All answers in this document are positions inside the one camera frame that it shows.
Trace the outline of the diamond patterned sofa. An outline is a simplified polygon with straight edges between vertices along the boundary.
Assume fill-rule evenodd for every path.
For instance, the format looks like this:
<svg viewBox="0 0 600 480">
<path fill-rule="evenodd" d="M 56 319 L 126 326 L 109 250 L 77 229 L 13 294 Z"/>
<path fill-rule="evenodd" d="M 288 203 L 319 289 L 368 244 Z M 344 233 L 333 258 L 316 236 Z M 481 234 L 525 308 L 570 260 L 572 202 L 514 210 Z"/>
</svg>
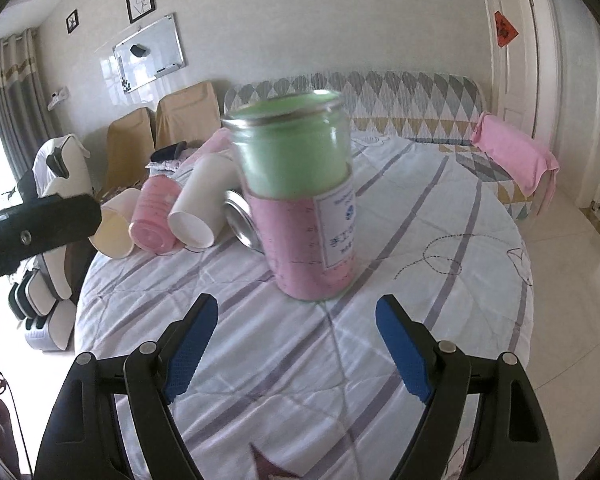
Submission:
<svg viewBox="0 0 600 480">
<path fill-rule="evenodd" d="M 524 220 L 532 211 L 532 198 L 524 196 L 509 173 L 470 142 L 484 104 L 478 84 L 465 76 L 412 70 L 285 76 L 234 84 L 224 94 L 223 110 L 322 89 L 343 95 L 354 130 L 432 144 L 490 188 L 515 220 Z"/>
</svg>

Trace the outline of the white paper cup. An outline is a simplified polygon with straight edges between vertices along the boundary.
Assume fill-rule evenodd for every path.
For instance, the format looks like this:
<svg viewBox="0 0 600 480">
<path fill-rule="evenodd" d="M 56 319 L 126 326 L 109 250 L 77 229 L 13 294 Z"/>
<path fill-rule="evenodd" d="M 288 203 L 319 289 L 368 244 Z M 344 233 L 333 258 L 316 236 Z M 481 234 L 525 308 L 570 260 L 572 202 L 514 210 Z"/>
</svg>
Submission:
<svg viewBox="0 0 600 480">
<path fill-rule="evenodd" d="M 129 228 L 139 197 L 140 190 L 126 188 L 102 204 L 102 221 L 90 237 L 91 244 L 98 252 L 109 258 L 122 259 L 133 251 L 134 242 Z"/>
<path fill-rule="evenodd" d="M 225 226 L 226 191 L 240 185 L 237 165 L 224 153 L 202 155 L 193 164 L 175 201 L 168 225 L 185 246 L 211 247 Z"/>
</svg>

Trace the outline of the black frame line drawing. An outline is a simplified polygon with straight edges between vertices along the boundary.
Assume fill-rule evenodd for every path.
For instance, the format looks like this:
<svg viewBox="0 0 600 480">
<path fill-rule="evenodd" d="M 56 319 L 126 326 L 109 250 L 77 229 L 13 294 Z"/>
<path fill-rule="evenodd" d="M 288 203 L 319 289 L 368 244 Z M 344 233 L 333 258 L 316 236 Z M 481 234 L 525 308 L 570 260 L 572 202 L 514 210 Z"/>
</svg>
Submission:
<svg viewBox="0 0 600 480">
<path fill-rule="evenodd" d="M 125 5 L 131 24 L 156 10 L 155 0 L 125 0 Z"/>
</svg>

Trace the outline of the dark blue tin can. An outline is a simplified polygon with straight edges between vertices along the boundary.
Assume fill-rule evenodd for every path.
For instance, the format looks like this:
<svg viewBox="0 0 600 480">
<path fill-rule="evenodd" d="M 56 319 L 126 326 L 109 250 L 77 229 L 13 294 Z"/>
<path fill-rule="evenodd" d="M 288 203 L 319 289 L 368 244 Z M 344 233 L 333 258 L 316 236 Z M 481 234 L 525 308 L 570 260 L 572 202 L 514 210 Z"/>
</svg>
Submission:
<svg viewBox="0 0 600 480">
<path fill-rule="evenodd" d="M 263 247 L 251 218 L 250 206 L 238 188 L 225 192 L 223 211 L 226 222 L 236 238 L 245 247 L 262 254 Z"/>
</svg>

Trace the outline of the wall power socket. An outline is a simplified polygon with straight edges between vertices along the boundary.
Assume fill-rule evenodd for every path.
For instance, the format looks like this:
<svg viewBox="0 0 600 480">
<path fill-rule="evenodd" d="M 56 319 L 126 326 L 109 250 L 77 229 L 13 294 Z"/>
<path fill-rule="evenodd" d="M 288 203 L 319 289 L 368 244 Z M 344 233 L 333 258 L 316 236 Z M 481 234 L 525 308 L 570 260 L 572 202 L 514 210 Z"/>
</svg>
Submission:
<svg viewBox="0 0 600 480">
<path fill-rule="evenodd" d="M 47 103 L 47 109 L 53 110 L 58 107 L 60 103 L 63 103 L 69 99 L 70 92 L 67 87 L 61 87 L 59 90 L 52 93 L 50 100 Z"/>
</svg>

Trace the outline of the tan folding chair right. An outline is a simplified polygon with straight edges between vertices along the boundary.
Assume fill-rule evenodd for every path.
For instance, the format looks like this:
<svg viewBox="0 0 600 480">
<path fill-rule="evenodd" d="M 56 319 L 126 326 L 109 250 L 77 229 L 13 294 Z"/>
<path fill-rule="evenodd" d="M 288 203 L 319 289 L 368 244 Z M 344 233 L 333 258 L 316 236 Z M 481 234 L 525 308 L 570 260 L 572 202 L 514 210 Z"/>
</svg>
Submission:
<svg viewBox="0 0 600 480">
<path fill-rule="evenodd" d="M 212 83 L 201 81 L 162 98 L 156 110 L 155 147 L 186 142 L 201 145 L 221 128 Z"/>
</svg>

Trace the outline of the tan folding chair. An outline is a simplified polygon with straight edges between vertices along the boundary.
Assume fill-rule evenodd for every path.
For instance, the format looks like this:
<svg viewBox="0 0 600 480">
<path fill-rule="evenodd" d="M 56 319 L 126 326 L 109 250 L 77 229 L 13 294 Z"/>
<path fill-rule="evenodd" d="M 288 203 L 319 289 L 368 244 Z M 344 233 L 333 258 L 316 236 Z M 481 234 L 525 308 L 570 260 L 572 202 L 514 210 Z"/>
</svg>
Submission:
<svg viewBox="0 0 600 480">
<path fill-rule="evenodd" d="M 162 98 L 156 110 L 155 147 L 186 142 L 201 145 L 221 128 L 212 83 L 201 81 Z"/>
<path fill-rule="evenodd" d="M 147 178 L 146 165 L 155 151 L 154 114 L 140 107 L 112 122 L 107 131 L 107 171 L 102 192 L 130 188 Z"/>
</svg>

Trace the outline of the white paper cup right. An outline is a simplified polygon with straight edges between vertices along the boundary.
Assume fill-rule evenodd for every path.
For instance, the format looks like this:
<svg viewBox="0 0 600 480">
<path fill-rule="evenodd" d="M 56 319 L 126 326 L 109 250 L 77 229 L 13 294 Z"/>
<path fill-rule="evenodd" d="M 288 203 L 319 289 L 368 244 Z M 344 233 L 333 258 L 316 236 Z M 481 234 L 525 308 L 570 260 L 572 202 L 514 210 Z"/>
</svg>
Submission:
<svg viewBox="0 0 600 480">
<path fill-rule="evenodd" d="M 226 191 L 240 185 L 237 165 L 224 153 L 202 155 L 193 164 L 175 201 L 168 225 L 185 246 L 211 247 L 225 226 Z"/>
</svg>

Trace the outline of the pink green tin can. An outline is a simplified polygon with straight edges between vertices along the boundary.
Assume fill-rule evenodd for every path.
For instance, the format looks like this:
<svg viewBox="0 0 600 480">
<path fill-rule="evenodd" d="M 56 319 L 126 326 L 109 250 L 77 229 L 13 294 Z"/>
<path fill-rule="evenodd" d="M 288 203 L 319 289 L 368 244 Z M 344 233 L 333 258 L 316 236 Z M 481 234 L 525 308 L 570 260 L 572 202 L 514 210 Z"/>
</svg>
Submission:
<svg viewBox="0 0 600 480">
<path fill-rule="evenodd" d="M 338 295 L 353 278 L 356 221 L 342 95 L 276 96 L 229 110 L 222 123 L 279 289 L 304 301 Z"/>
</svg>

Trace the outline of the grey striped curtain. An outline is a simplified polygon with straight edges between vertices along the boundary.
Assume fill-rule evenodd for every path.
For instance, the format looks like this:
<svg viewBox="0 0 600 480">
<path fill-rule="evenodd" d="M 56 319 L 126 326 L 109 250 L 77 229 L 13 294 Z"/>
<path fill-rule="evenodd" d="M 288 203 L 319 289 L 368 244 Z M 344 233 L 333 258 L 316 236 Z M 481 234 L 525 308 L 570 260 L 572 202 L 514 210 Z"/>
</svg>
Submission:
<svg viewBox="0 0 600 480">
<path fill-rule="evenodd" d="M 0 139 L 16 181 L 32 168 L 38 149 L 59 136 L 47 108 L 35 29 L 0 38 Z"/>
</svg>

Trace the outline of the white paper cup left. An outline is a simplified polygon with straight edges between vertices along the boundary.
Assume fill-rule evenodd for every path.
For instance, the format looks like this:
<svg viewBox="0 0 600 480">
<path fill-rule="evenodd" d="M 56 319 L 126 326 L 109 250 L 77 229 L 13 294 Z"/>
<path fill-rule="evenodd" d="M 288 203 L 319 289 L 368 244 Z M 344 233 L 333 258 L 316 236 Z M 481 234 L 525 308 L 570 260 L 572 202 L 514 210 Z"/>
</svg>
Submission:
<svg viewBox="0 0 600 480">
<path fill-rule="evenodd" d="M 91 244 L 98 252 L 109 258 L 122 259 L 133 251 L 134 242 L 129 228 L 139 197 L 140 190 L 126 188 L 102 204 L 102 221 L 90 237 Z"/>
</svg>

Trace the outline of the striped white quilt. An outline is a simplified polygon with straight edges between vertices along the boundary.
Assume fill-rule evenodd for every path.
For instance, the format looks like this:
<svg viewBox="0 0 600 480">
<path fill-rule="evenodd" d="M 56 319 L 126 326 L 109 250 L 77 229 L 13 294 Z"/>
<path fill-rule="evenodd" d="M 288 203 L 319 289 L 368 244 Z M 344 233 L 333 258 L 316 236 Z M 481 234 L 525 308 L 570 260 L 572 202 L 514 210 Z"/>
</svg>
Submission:
<svg viewBox="0 0 600 480">
<path fill-rule="evenodd" d="M 158 338 L 203 292 L 219 323 L 172 404 L 208 479 L 385 479 L 422 414 L 375 322 L 395 296 L 434 338 L 473 356 L 530 354 L 532 274 L 518 228 L 453 153 L 355 135 L 351 286 L 303 302 L 265 258 L 226 236 L 203 252 L 97 256 L 76 315 L 76 348 L 123 356 Z"/>
</svg>

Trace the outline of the red door decoration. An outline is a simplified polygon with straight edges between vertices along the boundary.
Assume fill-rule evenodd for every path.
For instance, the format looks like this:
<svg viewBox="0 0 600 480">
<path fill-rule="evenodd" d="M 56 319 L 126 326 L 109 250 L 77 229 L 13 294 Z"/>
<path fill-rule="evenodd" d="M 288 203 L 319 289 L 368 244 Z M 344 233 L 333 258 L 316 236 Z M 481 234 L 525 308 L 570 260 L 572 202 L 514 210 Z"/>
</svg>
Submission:
<svg viewBox="0 0 600 480">
<path fill-rule="evenodd" d="M 499 48 L 505 48 L 519 36 L 515 26 L 500 11 L 494 12 L 496 43 Z"/>
</svg>

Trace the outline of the small black picture frame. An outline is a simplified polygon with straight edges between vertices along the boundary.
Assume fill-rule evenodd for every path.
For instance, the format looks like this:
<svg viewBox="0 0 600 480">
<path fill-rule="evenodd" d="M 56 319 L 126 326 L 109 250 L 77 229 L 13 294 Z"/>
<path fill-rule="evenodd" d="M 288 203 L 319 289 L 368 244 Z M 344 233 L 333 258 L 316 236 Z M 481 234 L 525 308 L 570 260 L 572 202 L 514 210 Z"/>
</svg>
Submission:
<svg viewBox="0 0 600 480">
<path fill-rule="evenodd" d="M 72 34 L 79 24 L 79 12 L 78 10 L 73 10 L 66 18 L 66 29 L 68 34 Z"/>
</svg>

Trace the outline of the white massage chair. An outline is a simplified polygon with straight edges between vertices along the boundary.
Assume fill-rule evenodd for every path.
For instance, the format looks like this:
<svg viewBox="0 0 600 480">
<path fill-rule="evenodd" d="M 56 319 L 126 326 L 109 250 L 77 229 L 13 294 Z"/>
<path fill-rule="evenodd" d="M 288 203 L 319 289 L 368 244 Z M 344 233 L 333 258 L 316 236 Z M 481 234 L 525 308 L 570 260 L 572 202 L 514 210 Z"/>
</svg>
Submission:
<svg viewBox="0 0 600 480">
<path fill-rule="evenodd" d="M 17 184 L 23 203 L 33 208 L 34 229 L 8 303 L 34 350 L 65 351 L 76 322 L 76 300 L 95 251 L 86 239 L 91 223 L 70 207 L 84 205 L 83 197 L 94 193 L 90 156 L 74 134 L 50 139 Z"/>
</svg>

